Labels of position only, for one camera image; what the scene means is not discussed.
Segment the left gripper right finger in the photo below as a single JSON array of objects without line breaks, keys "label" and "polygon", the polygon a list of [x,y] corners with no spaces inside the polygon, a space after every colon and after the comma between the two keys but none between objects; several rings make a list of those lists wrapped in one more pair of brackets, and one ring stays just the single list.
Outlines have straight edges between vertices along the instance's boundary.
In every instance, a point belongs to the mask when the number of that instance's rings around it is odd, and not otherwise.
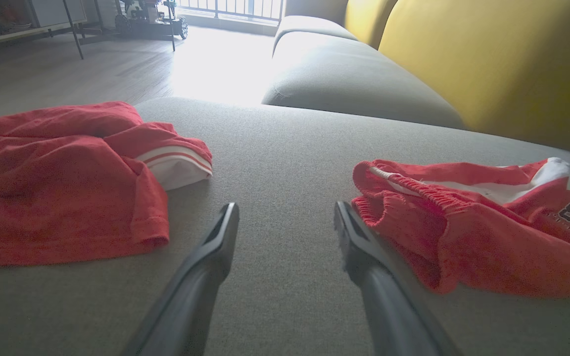
[{"label": "left gripper right finger", "polygon": [[412,293],[377,237],[346,201],[334,207],[342,268],[361,292],[378,356],[459,356],[434,315]]}]

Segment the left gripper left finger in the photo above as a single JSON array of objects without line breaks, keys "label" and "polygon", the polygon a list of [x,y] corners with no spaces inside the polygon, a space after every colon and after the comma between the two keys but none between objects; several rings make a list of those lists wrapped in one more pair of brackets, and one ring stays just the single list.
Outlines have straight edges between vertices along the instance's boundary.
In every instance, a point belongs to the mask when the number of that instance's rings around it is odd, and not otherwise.
[{"label": "left gripper left finger", "polygon": [[184,259],[137,331],[124,356],[201,356],[220,285],[235,256],[239,206],[222,207],[213,227]]}]

